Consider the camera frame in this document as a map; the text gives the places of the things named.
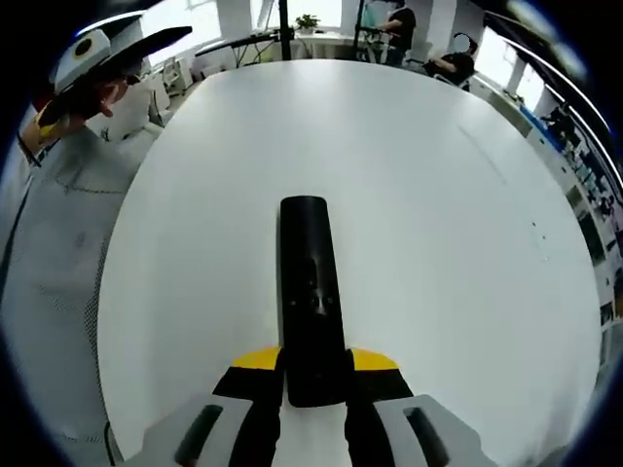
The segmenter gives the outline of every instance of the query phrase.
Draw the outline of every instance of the desk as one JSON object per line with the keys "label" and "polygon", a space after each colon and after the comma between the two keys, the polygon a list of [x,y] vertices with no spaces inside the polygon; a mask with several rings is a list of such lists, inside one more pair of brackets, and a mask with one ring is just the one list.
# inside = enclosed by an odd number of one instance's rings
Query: desk
{"label": "desk", "polygon": [[[277,343],[276,215],[302,194],[328,202],[348,346],[394,359],[502,465],[569,440],[595,385],[599,302],[534,149],[467,92],[298,60],[203,82],[124,201],[97,341],[125,457],[235,358]],[[350,465],[343,410],[285,406],[275,465]]]}
{"label": "desk", "polygon": [[301,34],[297,32],[292,41],[292,47],[296,49],[295,58],[304,58],[310,54],[313,58],[335,58],[336,47],[352,46],[354,36],[348,36],[339,32],[327,31],[324,33]]}
{"label": "desk", "polygon": [[600,238],[605,259],[595,263],[595,278],[600,292],[601,305],[611,304],[614,299],[614,277],[620,264],[618,245],[608,251],[607,246],[615,239],[615,232],[609,219],[606,221],[589,201],[586,187],[581,183],[567,159],[563,156],[562,145],[556,141],[544,124],[524,106],[513,100],[508,94],[491,86],[482,77],[475,75],[473,91],[489,102],[506,120],[524,135],[536,150],[541,160],[550,170],[561,190],[568,195],[575,188],[581,200],[575,205],[574,212],[578,219],[588,213]]}

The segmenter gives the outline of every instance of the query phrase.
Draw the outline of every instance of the black clothing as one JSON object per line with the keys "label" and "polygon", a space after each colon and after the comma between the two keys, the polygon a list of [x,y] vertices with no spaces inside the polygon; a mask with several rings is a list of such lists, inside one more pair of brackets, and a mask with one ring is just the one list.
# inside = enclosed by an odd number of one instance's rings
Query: black clothing
{"label": "black clothing", "polygon": [[561,111],[559,108],[554,109],[554,111],[547,118],[548,129],[550,132],[560,141],[564,140],[563,134],[570,138],[575,133],[575,125],[573,124],[573,120],[571,117]]}
{"label": "black clothing", "polygon": [[428,76],[441,75],[454,85],[460,85],[463,81],[474,74],[474,59],[470,54],[456,53],[447,54],[441,57],[442,60],[452,63],[457,71],[452,73],[435,65],[432,61],[426,63],[423,67]]}
{"label": "black clothing", "polygon": [[389,16],[390,21],[399,20],[402,24],[400,27],[392,29],[391,33],[395,34],[391,38],[389,44],[401,51],[409,51],[413,41],[413,31],[416,29],[416,14],[410,8],[401,8],[396,10]]}

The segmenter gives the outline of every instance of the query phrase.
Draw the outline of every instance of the potted plant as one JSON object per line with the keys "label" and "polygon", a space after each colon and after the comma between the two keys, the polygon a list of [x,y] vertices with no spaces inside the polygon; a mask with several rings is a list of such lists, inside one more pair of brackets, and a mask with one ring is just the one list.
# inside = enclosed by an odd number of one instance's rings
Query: potted plant
{"label": "potted plant", "polygon": [[301,34],[313,34],[318,27],[318,17],[315,15],[302,15],[296,18],[296,25],[301,30]]}

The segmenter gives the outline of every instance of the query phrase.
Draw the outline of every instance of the black remote control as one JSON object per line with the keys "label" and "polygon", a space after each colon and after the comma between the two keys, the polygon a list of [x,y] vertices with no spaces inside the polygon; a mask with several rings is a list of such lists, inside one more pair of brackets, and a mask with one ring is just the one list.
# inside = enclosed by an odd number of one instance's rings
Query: black remote control
{"label": "black remote control", "polygon": [[280,268],[288,400],[294,407],[344,402],[344,330],[323,198],[281,202]]}

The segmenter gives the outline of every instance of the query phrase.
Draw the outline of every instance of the chair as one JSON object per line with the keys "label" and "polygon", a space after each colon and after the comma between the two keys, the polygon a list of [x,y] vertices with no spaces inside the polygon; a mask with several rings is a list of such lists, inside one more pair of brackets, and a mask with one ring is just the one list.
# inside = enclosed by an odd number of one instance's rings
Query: chair
{"label": "chair", "polygon": [[175,84],[181,77],[178,71],[178,63],[174,56],[165,61],[163,68],[163,83],[165,84],[166,93],[169,97],[184,94],[183,90],[177,90]]}

